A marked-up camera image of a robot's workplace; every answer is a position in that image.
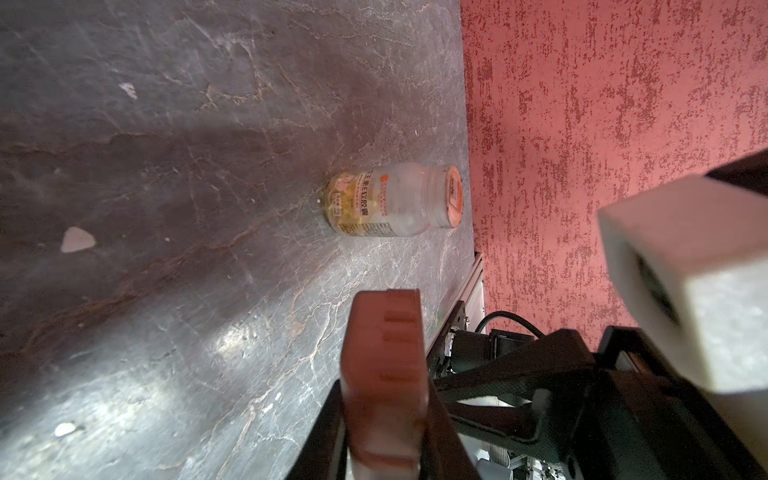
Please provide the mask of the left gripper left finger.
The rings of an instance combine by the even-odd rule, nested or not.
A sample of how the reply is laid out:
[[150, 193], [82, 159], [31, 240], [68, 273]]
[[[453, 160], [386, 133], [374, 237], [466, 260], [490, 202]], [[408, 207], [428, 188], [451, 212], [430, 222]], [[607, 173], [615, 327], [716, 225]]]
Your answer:
[[344, 480], [347, 438], [341, 384], [336, 380], [286, 480]]

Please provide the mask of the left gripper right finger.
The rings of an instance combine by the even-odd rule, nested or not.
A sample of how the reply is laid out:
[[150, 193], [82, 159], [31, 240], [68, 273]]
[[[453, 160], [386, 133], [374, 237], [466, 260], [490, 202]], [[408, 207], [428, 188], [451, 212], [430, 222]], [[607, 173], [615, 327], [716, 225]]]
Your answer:
[[429, 383], [427, 423], [424, 433], [420, 479], [479, 479], [452, 420], [440, 401], [433, 383]]

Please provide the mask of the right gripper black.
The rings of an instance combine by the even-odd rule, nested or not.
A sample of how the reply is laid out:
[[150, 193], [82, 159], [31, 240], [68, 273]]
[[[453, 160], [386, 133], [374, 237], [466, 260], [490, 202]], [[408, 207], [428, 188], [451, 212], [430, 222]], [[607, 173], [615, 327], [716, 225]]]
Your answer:
[[460, 433], [557, 463], [569, 479], [767, 475], [635, 328], [608, 328], [596, 352], [561, 329], [434, 387]]

